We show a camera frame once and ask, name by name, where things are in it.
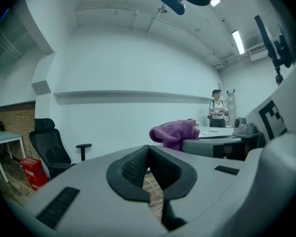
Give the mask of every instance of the floor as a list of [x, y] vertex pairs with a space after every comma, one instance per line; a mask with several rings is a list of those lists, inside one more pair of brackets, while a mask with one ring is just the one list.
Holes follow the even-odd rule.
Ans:
[[[16, 159], [10, 159], [8, 153], [0, 154], [0, 162], [4, 169], [5, 175], [9, 182], [6, 183], [0, 172], [0, 190], [5, 198], [16, 201], [20, 205], [23, 205], [29, 197], [34, 193], [31, 188], [21, 164]], [[157, 181], [153, 175], [147, 174], [146, 178], [152, 183], [156, 191], [162, 195], [162, 189], [159, 187]], [[161, 221], [163, 197], [159, 196], [152, 188], [151, 184], [144, 179], [143, 189], [150, 194], [150, 209], [152, 213]]]

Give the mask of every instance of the white desk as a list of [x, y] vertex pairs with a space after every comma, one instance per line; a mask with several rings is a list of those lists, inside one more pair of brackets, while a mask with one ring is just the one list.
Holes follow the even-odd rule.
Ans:
[[[23, 147], [22, 135], [12, 133], [12, 132], [0, 132], [0, 144], [3, 144], [3, 143], [7, 144], [8, 152], [9, 152], [11, 159], [12, 159], [12, 154], [11, 154], [11, 148], [10, 148], [9, 142], [16, 141], [16, 140], [20, 141], [20, 147], [21, 147], [23, 158], [26, 158], [25, 152], [24, 152], [24, 147]], [[2, 176], [4, 177], [5, 181], [8, 183], [9, 181], [8, 181], [7, 177], [5, 176], [5, 173], [3, 171], [1, 163], [0, 163], [0, 171], [1, 171]]]
[[[218, 127], [207, 127], [207, 126], [196, 126], [196, 129], [200, 130], [198, 138], [209, 138], [209, 137], [225, 137], [231, 136], [233, 133], [233, 128], [218, 128]], [[218, 132], [211, 132], [210, 129], [218, 129]]]

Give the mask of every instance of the fluorescent light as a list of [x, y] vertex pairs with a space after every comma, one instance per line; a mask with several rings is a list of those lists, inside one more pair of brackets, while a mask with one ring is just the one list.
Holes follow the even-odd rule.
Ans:
[[239, 53], [240, 53], [240, 54], [245, 53], [245, 49], [244, 49], [244, 47], [243, 47], [242, 40], [241, 40], [241, 37], [240, 37], [239, 32], [238, 32], [238, 31], [234, 31], [234, 32], [232, 33], [232, 35], [233, 35], [233, 38], [234, 38], [235, 41], [236, 41], [236, 44], [237, 44], [237, 47], [238, 47]]
[[217, 4], [219, 4], [221, 1], [220, 0], [212, 0], [211, 1], [211, 5], [213, 6], [213, 7], [215, 7]]

